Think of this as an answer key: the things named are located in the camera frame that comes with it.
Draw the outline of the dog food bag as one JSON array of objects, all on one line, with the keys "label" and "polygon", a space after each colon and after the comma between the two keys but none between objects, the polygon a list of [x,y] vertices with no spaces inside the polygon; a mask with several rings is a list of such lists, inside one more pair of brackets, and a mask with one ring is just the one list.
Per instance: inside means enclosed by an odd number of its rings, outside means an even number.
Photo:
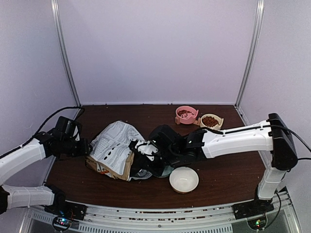
[{"label": "dog food bag", "polygon": [[115,121],[103,129],[90,143],[93,150],[86,157],[86,167],[99,174],[124,181],[146,180],[152,177],[151,172],[139,169],[134,174],[134,153],[129,149],[133,140],[144,141],[143,136],[132,125]]}]

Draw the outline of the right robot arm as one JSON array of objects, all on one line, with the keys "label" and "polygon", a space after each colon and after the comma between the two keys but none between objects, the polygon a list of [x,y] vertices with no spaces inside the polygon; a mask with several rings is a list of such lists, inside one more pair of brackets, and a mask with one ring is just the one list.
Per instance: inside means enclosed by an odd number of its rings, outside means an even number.
[{"label": "right robot arm", "polygon": [[131,140],[129,149],[134,153],[133,165],[137,169],[158,177],[170,167],[240,152],[269,151],[271,163],[256,188],[255,199],[249,203],[249,210],[257,215],[268,206],[285,173],[298,163],[292,135],[280,116],[272,113],[257,124],[219,131],[202,127],[186,136],[168,125],[160,125],[147,141]]}]

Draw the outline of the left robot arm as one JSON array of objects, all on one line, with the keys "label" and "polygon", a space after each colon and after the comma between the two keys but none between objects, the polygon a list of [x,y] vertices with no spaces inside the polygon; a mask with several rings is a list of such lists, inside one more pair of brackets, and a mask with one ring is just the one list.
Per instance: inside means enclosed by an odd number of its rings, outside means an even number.
[{"label": "left robot arm", "polygon": [[88,156],[92,146],[81,138],[82,125],[66,117],[59,117],[56,126],[48,132],[38,132],[21,145],[0,157],[0,212],[30,206],[46,206],[59,216],[69,213],[65,193],[53,186],[16,187],[5,182],[29,165],[50,156]]}]

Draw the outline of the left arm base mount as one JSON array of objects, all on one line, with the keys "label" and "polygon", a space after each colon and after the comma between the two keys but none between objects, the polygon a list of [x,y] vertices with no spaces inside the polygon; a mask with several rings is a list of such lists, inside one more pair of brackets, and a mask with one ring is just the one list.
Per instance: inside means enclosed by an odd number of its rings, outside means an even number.
[{"label": "left arm base mount", "polygon": [[84,220],[86,205],[66,201],[65,192],[54,185],[47,185],[46,187],[52,191],[54,199],[52,205],[44,206],[44,210],[55,215],[52,220],[52,227],[57,232],[63,233],[71,227],[72,223]]}]

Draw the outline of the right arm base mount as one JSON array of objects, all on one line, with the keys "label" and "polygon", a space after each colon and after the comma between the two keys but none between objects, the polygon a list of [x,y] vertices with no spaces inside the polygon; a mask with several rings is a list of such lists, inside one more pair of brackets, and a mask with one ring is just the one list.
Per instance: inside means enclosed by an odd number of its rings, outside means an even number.
[{"label": "right arm base mount", "polygon": [[260,200],[255,195],[253,200],[234,204],[235,219],[246,219],[248,227],[254,231],[264,230],[268,226],[267,213],[274,210],[272,200]]}]

